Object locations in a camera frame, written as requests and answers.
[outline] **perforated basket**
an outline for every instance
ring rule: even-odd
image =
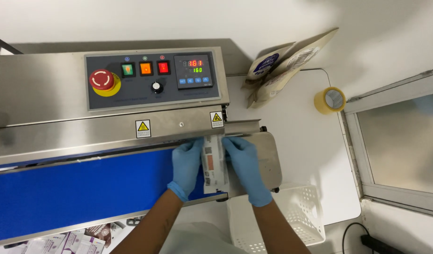
[[[322,209],[313,185],[281,186],[279,193],[272,193],[282,214],[306,246],[325,241]],[[262,235],[247,195],[227,201],[232,242],[248,253],[266,253]]]

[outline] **gloved hand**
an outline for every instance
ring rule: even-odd
[[[240,137],[224,137],[223,143],[230,155],[232,166],[254,206],[268,205],[273,197],[262,182],[256,146]]]
[[[168,188],[183,202],[188,201],[188,196],[196,185],[203,145],[204,138],[198,138],[173,151],[173,181],[168,183]]]

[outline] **yellow warning triangle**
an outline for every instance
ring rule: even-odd
[[[213,117],[213,121],[212,122],[219,122],[222,121],[221,118],[219,118],[218,113],[215,113],[215,116]]]
[[[141,122],[140,127],[138,128],[138,131],[148,131],[149,129],[147,128],[146,124],[144,124],[144,122]]]

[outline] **white wall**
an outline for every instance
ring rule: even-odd
[[[369,200],[361,202],[372,237],[408,254],[433,254],[433,217]]]
[[[433,69],[433,0],[6,0],[8,43],[230,38],[260,50],[341,29],[306,67],[348,97]]]

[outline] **moving parts warning sticker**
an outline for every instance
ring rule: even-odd
[[[151,121],[140,120],[135,121],[136,138],[151,137]]]
[[[223,113],[221,111],[210,112],[210,121],[212,123],[212,128],[224,127]]]

